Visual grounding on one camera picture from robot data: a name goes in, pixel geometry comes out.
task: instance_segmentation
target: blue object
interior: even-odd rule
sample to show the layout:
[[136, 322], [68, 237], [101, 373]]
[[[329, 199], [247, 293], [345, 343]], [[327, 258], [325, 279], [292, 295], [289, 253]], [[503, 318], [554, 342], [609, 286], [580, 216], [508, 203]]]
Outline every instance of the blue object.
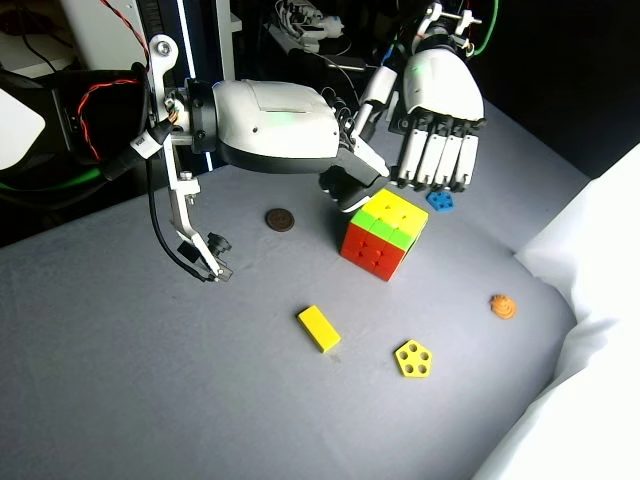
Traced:
[[449, 192], [431, 192], [427, 195], [427, 202], [436, 212], [448, 212], [453, 210], [453, 197]]

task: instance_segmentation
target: brown round object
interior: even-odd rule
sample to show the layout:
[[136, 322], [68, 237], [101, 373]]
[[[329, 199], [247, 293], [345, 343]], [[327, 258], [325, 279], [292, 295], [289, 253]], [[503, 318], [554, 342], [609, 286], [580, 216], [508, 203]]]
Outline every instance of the brown round object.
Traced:
[[506, 295], [494, 295], [491, 297], [491, 310], [504, 320], [515, 317], [518, 311], [516, 302]]
[[286, 232], [291, 230], [295, 220], [289, 210], [284, 208], [274, 208], [267, 212], [267, 225], [276, 232]]

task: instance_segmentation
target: yellow cube face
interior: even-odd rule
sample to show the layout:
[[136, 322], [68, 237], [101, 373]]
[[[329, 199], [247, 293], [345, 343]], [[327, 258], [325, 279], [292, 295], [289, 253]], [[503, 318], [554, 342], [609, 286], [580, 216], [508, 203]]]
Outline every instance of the yellow cube face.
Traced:
[[402, 375], [405, 377], [428, 377], [431, 373], [429, 350], [415, 340], [409, 340], [395, 352]]
[[299, 313], [298, 319], [300, 319], [322, 353], [327, 352], [340, 342], [340, 334], [336, 332], [333, 325], [329, 323], [329, 320], [317, 306], [312, 305]]
[[362, 210], [414, 239], [429, 218], [427, 212], [386, 189], [376, 193]]

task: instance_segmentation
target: rubik's cube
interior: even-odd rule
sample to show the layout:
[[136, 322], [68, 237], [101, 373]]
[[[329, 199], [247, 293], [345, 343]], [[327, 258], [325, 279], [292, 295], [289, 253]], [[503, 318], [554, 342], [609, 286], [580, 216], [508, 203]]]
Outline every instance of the rubik's cube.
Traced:
[[381, 190], [351, 219], [340, 254], [389, 281], [428, 218], [424, 210]]

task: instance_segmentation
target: white robotic hand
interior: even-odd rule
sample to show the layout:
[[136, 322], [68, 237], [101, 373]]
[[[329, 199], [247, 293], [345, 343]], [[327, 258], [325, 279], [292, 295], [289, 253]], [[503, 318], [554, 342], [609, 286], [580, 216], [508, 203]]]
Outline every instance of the white robotic hand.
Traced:
[[424, 50], [409, 59], [403, 95], [409, 129], [398, 185], [464, 191], [478, 149], [475, 132], [484, 123], [482, 95], [469, 69], [448, 49]]

